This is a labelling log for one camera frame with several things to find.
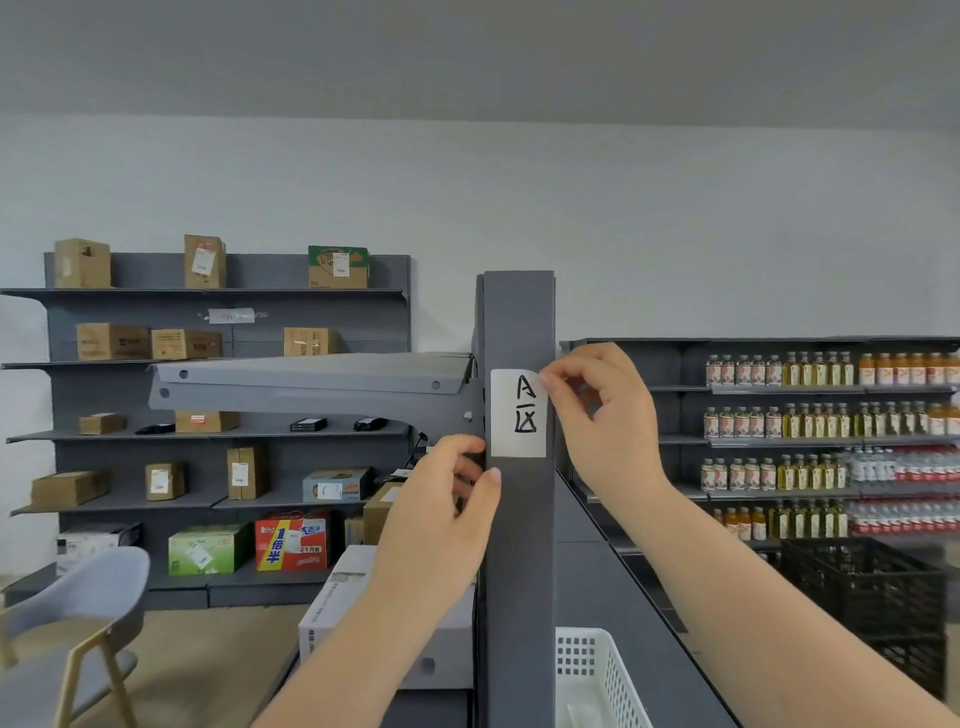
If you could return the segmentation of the person's right hand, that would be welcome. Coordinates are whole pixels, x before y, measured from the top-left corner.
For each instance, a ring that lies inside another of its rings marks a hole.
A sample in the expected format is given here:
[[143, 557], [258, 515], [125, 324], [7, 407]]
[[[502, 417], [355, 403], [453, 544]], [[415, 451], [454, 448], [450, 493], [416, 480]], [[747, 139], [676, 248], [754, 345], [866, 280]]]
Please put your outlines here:
[[671, 486], [652, 394], [630, 357], [612, 342], [588, 344], [540, 372], [577, 376], [590, 388], [588, 444], [570, 459], [583, 482], [621, 526], [652, 512], [654, 498]]

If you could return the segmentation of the person's left hand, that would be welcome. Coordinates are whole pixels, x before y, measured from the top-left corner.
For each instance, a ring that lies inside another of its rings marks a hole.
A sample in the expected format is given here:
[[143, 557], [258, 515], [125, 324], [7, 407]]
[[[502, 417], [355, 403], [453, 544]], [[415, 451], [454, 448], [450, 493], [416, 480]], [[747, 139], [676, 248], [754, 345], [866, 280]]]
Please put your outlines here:
[[471, 541], [460, 531], [462, 501], [453, 491], [453, 481], [460, 476], [474, 482], [486, 469], [472, 456], [485, 452], [486, 442], [480, 437], [449, 435], [414, 467], [390, 508], [376, 547], [368, 582], [372, 594], [436, 618], [460, 600], [482, 564], [489, 540]]

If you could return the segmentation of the white paper label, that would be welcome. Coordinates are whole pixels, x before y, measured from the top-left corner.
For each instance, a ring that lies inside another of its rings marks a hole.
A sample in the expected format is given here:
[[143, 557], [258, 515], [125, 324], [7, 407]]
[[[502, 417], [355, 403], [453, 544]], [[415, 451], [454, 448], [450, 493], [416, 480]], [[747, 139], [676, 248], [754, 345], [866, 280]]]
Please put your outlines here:
[[493, 369], [487, 394], [489, 455], [546, 457], [550, 401], [539, 374], [533, 370]]

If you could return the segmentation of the person's right forearm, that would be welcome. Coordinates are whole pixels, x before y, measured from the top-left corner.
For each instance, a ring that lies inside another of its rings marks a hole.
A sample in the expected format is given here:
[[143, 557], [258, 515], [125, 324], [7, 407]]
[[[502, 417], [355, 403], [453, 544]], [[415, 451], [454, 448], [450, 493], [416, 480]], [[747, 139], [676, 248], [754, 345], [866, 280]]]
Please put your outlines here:
[[668, 481], [590, 488], [654, 568], [743, 728], [960, 728]]

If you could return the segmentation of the person's left forearm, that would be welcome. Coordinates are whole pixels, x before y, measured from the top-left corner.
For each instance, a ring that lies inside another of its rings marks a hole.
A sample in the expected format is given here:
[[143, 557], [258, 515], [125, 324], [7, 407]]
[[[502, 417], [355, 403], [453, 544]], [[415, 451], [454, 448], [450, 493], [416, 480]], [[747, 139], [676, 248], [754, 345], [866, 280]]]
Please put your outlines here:
[[251, 728], [379, 728], [405, 676], [471, 581], [371, 579]]

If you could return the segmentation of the large brown cardboard box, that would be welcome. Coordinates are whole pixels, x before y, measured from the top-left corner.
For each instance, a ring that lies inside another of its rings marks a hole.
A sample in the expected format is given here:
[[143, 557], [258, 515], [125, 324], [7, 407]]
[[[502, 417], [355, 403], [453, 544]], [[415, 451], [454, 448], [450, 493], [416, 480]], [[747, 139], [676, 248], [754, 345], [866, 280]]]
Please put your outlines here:
[[391, 508], [396, 502], [404, 481], [387, 481], [368, 500], [363, 509], [363, 544], [376, 546]]

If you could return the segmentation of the white cardboard box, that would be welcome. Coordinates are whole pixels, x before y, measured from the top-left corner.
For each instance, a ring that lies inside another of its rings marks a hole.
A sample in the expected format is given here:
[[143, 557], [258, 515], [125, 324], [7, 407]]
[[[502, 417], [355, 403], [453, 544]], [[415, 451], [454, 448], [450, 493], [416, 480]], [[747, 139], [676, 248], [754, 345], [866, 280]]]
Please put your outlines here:
[[[298, 657], [303, 665], [329, 636], [369, 582], [374, 545], [349, 546], [333, 567], [299, 625]], [[471, 690], [474, 687], [474, 606], [471, 581], [445, 614], [400, 684], [402, 690]]]

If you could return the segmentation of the grey metal shelf board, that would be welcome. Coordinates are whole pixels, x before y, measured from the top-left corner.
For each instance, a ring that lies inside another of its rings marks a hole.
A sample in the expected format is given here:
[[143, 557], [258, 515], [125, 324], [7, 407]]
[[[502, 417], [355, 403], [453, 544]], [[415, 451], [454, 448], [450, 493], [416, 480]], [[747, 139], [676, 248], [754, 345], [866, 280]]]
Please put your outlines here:
[[155, 410], [296, 411], [309, 396], [458, 395], [476, 372], [463, 352], [360, 352], [169, 361], [152, 366]]

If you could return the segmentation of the upright brown box white label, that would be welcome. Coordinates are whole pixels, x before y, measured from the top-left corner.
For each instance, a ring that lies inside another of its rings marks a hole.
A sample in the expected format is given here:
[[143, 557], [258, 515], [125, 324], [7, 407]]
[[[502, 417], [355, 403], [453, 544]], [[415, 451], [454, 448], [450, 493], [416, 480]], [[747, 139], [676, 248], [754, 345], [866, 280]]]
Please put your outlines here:
[[268, 457], [260, 443], [231, 447], [226, 451], [227, 498], [254, 501], [270, 491]]

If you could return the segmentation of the row of green oil bottles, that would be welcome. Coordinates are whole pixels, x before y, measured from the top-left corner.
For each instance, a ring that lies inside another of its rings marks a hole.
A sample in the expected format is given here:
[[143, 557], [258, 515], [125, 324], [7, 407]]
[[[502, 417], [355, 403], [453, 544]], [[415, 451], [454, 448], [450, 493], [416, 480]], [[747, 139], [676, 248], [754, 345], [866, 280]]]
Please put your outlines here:
[[851, 440], [932, 436], [927, 432], [929, 403], [920, 400], [786, 403], [784, 438]]
[[852, 535], [851, 517], [837, 499], [776, 500], [766, 511], [766, 537], [844, 539]]
[[857, 366], [848, 350], [788, 351], [782, 384], [816, 389], [852, 387], [858, 384]]
[[775, 463], [778, 491], [849, 491], [853, 480], [847, 461], [840, 455], [785, 454]]

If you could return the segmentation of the green printed carton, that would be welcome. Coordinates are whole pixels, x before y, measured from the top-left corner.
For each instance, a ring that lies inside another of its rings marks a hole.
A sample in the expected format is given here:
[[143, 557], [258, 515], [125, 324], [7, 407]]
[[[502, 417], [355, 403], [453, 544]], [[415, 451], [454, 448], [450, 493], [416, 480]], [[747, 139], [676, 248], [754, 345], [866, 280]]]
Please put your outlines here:
[[169, 577], [233, 574], [254, 552], [254, 531], [249, 522], [189, 526], [167, 541], [167, 574]]

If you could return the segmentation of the black plastic crate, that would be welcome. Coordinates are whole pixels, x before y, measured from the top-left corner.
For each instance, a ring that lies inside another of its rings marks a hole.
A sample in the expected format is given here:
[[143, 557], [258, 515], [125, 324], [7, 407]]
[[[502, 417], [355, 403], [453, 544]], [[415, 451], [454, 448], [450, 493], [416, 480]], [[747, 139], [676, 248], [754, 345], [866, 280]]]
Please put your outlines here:
[[944, 700], [948, 577], [879, 540], [791, 539], [781, 574], [873, 651]]

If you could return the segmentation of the wide brown cardboard box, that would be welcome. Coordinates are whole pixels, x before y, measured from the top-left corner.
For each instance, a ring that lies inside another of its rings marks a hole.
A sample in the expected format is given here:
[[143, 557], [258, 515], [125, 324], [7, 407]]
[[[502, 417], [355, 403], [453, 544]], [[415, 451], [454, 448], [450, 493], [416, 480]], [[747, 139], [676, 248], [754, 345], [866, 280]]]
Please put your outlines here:
[[76, 326], [79, 361], [146, 360], [152, 358], [147, 326], [85, 322]]

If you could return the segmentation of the grey chair with wooden legs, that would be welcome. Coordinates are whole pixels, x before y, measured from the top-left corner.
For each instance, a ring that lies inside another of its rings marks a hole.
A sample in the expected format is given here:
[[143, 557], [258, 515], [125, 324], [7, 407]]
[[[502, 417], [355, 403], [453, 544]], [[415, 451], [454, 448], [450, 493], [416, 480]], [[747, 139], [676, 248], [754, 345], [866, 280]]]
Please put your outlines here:
[[[84, 557], [47, 588], [0, 612], [0, 728], [70, 728], [112, 698], [124, 728], [138, 728], [125, 680], [138, 664], [150, 557], [120, 546]], [[14, 640], [73, 620], [102, 626], [72, 647], [21, 660]]]

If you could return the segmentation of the long low brown box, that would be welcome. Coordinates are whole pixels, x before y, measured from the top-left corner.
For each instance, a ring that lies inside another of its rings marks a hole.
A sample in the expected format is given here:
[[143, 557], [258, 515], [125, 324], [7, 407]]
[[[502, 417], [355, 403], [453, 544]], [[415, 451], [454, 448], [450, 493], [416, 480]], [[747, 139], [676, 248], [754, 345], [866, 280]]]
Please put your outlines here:
[[106, 495], [111, 475], [101, 470], [58, 472], [32, 480], [30, 506], [59, 510], [86, 504]]

